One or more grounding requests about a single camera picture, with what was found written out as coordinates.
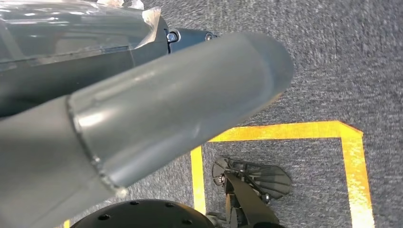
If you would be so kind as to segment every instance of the black mount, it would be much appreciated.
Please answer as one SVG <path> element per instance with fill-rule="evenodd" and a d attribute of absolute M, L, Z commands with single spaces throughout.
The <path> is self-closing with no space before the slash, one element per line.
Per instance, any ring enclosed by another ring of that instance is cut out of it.
<path fill-rule="evenodd" d="M 290 191 L 290 177 L 277 166 L 219 158 L 212 175 L 226 193 L 226 219 L 231 228 L 281 228 L 267 206 Z"/>

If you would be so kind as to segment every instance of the black circular base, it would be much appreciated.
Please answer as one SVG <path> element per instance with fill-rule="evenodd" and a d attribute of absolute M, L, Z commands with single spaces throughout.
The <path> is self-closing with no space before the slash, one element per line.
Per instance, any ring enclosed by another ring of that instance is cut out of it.
<path fill-rule="evenodd" d="M 214 228 L 207 217 L 186 205 L 141 199 L 102 208 L 72 228 Z"/>

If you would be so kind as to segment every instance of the black bracket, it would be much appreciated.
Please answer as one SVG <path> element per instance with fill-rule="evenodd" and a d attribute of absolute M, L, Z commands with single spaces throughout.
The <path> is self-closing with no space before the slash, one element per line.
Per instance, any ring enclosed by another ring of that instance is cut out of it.
<path fill-rule="evenodd" d="M 167 34 L 169 53 L 217 38 L 208 31 L 186 28 L 173 28 Z"/>
<path fill-rule="evenodd" d="M 219 158 L 212 174 L 224 186 L 231 228 L 283 228 L 267 205 L 289 193 L 291 179 L 280 167 Z"/>

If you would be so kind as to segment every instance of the black metal part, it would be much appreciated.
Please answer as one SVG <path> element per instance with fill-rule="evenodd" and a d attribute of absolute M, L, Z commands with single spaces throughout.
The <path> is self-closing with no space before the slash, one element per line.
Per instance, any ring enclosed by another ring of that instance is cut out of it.
<path fill-rule="evenodd" d="M 71 228 L 214 228 L 207 217 L 186 205 L 142 199 L 100 209 Z"/>
<path fill-rule="evenodd" d="M 219 158 L 212 175 L 226 193 L 226 219 L 231 228 L 281 228 L 274 212 L 266 205 L 290 191 L 291 179 L 277 166 Z"/>
<path fill-rule="evenodd" d="M 262 200 L 267 202 L 271 198 L 277 200 L 290 192 L 291 179 L 278 166 L 259 165 L 220 157 L 215 161 L 212 169 L 215 184 L 224 184 L 226 178 L 223 175 L 224 171 L 233 172 L 237 177 L 248 183 Z"/>
<path fill-rule="evenodd" d="M 216 35 L 208 31 L 186 28 L 174 28 L 170 30 L 170 33 L 173 34 L 172 38 L 176 37 L 176 39 L 168 38 L 170 53 L 217 38 Z"/>

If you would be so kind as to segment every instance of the gray carpet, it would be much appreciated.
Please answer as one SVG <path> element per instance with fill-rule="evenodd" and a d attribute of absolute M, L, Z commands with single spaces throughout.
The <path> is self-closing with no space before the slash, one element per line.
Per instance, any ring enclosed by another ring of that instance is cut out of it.
<path fill-rule="evenodd" d="M 172 27 L 218 34 L 255 31 L 282 41 L 295 62 L 290 89 L 241 125 L 340 120 L 364 132 L 377 228 L 403 224 L 403 1 L 152 0 Z M 272 207 L 283 225 L 351 227 L 340 141 L 287 140 L 204 145 L 207 211 L 223 212 L 209 176 L 213 159 L 231 155 L 283 167 L 292 193 Z M 189 155 L 130 189 L 130 198 L 193 206 Z M 90 211 L 113 203 L 110 199 Z"/>

